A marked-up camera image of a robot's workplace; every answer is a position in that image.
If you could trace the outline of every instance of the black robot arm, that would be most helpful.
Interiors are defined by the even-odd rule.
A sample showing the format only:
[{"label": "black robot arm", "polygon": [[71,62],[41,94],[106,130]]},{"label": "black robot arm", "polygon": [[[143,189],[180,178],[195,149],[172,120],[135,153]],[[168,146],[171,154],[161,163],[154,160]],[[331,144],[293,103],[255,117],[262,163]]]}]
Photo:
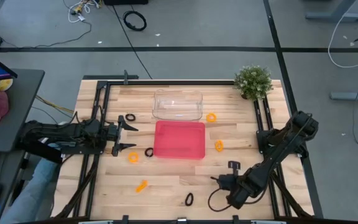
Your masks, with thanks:
[{"label": "black robot arm", "polygon": [[227,174],[220,175],[218,179],[213,178],[220,189],[230,191],[226,196],[228,204],[240,209],[249,197],[256,198],[264,192],[269,176],[289,154],[299,153],[307,157],[308,152],[302,145],[313,139],[317,130],[318,122],[311,115],[300,111],[295,113],[281,130],[258,131],[259,149],[267,155],[263,162],[249,168],[240,176]]},{"label": "black robot arm", "polygon": [[[129,126],[122,115],[118,117],[117,125],[103,125],[97,119],[88,119],[76,124],[43,124],[29,121],[21,129],[18,147],[42,156],[52,162],[61,163],[62,154],[102,154],[107,141],[114,141],[112,155],[135,144],[120,143],[122,129],[138,131]],[[39,139],[48,138],[43,144]],[[48,143],[56,143],[61,150],[49,147]]]}]

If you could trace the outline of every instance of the jeans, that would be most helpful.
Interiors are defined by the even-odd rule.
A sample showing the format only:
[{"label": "jeans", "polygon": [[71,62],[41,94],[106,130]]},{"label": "jeans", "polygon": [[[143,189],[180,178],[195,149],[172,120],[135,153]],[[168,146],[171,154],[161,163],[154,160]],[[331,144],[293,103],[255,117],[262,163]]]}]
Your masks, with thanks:
[{"label": "jeans", "polygon": [[41,159],[34,170],[33,178],[16,198],[12,206],[2,215],[0,224],[33,222],[44,199],[44,192],[58,164]]}]

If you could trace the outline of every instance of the wooden tabletop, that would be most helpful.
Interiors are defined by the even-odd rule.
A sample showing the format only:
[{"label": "wooden tabletop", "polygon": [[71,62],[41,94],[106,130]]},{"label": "wooden tabletop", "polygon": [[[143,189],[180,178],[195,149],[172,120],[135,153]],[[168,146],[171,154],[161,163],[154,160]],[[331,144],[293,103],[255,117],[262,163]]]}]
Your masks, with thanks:
[{"label": "wooden tabletop", "polygon": [[[81,82],[75,108],[80,119],[91,116],[96,83],[97,80]],[[280,80],[273,80],[273,88],[268,94],[268,102],[274,128],[280,129],[290,117]],[[144,156],[145,149],[154,145],[155,123],[158,119],[152,115],[152,105],[156,90],[202,92],[203,117],[199,122],[205,123],[206,126],[204,159],[162,159]],[[268,191],[260,202],[244,205],[240,210],[231,207],[217,213],[208,208],[208,197],[218,188],[216,181],[210,177],[230,174],[232,170],[227,168],[228,161],[241,163],[240,174],[262,161],[255,136],[257,121],[254,105],[249,100],[243,100],[238,90],[229,85],[112,86],[106,119],[116,121],[119,115],[127,113],[136,115],[136,121],[128,121],[128,124],[139,131],[123,131],[121,142],[134,143],[137,146],[125,149],[118,157],[113,157],[113,142],[108,142],[99,162],[91,219],[120,220],[123,215],[129,215],[130,220],[174,220],[178,217],[191,220],[230,220],[233,215],[239,215],[242,220],[273,218]],[[216,114],[215,123],[206,122],[208,113]],[[267,129],[263,111],[262,119]],[[214,147],[214,142],[218,139],[224,143],[222,152],[218,152]],[[138,163],[129,162],[130,152],[139,154]],[[61,168],[52,216],[62,210],[77,189],[82,158],[80,155],[73,156]],[[290,155],[282,162],[282,167],[288,190],[305,211],[313,214],[300,159]],[[135,189],[142,180],[147,180],[149,185],[140,193],[136,193]],[[276,192],[280,214],[284,215],[277,187]],[[192,206],[187,207],[185,198],[189,193],[193,193],[194,202]],[[216,193],[211,200],[211,206],[215,209],[227,206],[227,194],[227,191],[222,190]],[[83,197],[80,214],[84,214],[84,198],[86,197]]]}]

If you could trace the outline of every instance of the transparent plastic bin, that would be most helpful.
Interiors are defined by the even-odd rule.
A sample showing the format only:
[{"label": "transparent plastic bin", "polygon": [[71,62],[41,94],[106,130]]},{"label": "transparent plastic bin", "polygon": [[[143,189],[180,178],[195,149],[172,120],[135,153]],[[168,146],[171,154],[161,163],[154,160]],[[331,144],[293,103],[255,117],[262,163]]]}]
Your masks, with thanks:
[{"label": "transparent plastic bin", "polygon": [[153,116],[170,121],[196,121],[203,116],[200,91],[164,91],[154,93]]}]

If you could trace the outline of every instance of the green plant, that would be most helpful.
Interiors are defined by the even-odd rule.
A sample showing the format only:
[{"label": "green plant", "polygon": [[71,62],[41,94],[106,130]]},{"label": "green plant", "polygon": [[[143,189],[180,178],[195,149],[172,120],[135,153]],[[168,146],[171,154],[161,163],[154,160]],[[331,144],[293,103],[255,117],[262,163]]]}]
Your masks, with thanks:
[{"label": "green plant", "polygon": [[243,66],[234,77],[234,88],[249,100],[261,99],[273,89],[270,71],[260,66]]}]

